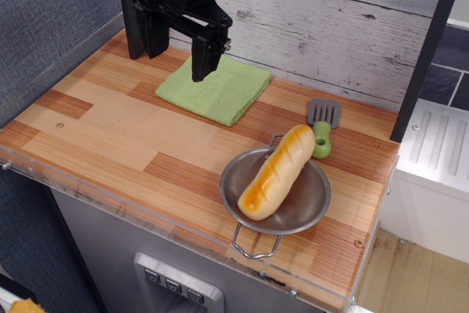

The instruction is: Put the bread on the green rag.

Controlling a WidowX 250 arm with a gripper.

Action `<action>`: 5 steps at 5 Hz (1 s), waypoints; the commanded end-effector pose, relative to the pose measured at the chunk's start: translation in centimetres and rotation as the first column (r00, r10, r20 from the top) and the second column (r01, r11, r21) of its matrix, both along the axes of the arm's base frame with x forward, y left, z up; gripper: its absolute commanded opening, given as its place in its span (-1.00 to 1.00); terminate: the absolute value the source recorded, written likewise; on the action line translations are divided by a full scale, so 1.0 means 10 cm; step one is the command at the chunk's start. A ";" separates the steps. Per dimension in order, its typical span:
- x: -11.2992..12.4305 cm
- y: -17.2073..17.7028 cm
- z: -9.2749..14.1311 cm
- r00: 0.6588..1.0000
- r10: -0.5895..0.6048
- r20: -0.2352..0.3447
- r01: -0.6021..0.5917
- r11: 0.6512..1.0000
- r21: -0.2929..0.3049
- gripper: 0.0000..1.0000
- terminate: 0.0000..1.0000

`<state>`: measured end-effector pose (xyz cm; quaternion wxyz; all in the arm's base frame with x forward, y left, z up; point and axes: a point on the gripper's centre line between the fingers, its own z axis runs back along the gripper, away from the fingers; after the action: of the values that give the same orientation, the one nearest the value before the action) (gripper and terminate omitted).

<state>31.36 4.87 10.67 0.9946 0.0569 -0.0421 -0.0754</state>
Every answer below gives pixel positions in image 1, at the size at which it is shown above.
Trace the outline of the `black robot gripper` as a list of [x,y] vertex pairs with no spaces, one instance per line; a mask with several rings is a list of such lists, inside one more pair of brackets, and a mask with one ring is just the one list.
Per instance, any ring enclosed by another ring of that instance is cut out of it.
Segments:
[[170,28],[192,37],[192,80],[201,82],[216,71],[231,45],[232,19],[215,0],[133,0],[144,51],[150,59],[169,46]]

